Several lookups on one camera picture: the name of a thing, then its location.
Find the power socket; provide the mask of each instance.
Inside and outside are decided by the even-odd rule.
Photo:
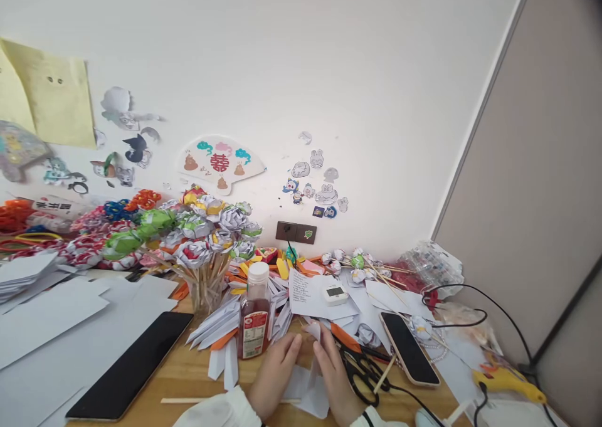
[[[313,244],[317,231],[316,226],[279,221],[276,226],[276,239]]]

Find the person's hand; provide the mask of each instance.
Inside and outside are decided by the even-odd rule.
[[[362,415],[365,407],[351,389],[347,372],[331,332],[322,323],[320,323],[320,329],[323,346],[317,341],[314,342],[314,353],[324,377],[330,409],[340,427],[349,427]]]
[[[265,422],[288,386],[293,366],[301,349],[301,335],[288,333],[267,351],[255,381],[246,395],[257,416]]]

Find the black scissors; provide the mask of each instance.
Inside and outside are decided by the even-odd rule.
[[[364,403],[372,405],[375,408],[378,407],[380,398],[378,394],[374,393],[374,388],[383,376],[383,371],[374,361],[368,358],[367,354],[373,355],[379,359],[384,359],[385,361],[388,361],[389,357],[363,346],[361,346],[362,352],[358,353],[357,351],[354,351],[343,344],[336,336],[334,336],[334,339],[339,345],[339,353],[341,354],[343,366],[345,366],[347,378],[349,378],[349,382],[351,383],[351,388],[353,388],[354,393],[357,395],[357,397],[362,399]],[[370,395],[373,396],[372,400],[366,397],[364,393],[359,390],[355,382],[355,376],[357,376],[366,385],[366,387],[370,389]],[[381,388],[383,391],[389,391],[391,389],[388,379],[383,381]]]

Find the smartphone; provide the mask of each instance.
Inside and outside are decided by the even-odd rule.
[[[441,381],[406,322],[397,314],[380,313],[381,322],[408,379],[419,386],[439,386]]]
[[[65,417],[120,420],[192,319],[192,314],[162,313]]]

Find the wooden table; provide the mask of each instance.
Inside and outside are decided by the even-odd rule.
[[[174,309],[179,312],[192,312],[189,298],[182,300]],[[178,417],[191,407],[190,404],[161,404],[162,398],[208,398],[215,394],[224,393],[223,374],[219,380],[213,381],[207,376],[209,367],[209,350],[199,352],[189,350],[184,345],[188,335],[199,325],[200,321],[193,321],[183,333],[163,365],[155,372],[146,387],[139,394],[125,416],[119,421],[117,427],[171,427]],[[301,323],[297,316],[289,331],[300,332]],[[309,335],[304,334],[303,345],[297,364],[309,368],[314,356],[312,341]],[[247,361],[239,361],[239,384],[247,391],[255,378],[255,373],[261,365],[263,356]],[[441,386],[437,389],[426,389],[409,383],[403,371],[393,366],[389,373],[389,380],[395,386],[405,387],[416,395],[432,412],[441,418],[446,418],[458,406],[452,392],[441,379]],[[386,421],[403,421],[414,426],[414,418],[420,408],[418,403],[401,391],[392,389],[390,393],[380,391],[380,405],[377,408],[380,416]],[[310,426],[336,426],[332,413],[326,419],[317,419],[312,415],[297,409],[290,404],[281,404],[266,423],[270,427],[306,427]],[[71,421],[69,427],[107,427],[106,423],[91,423]],[[454,424],[454,427],[470,427],[471,424],[465,415]]]

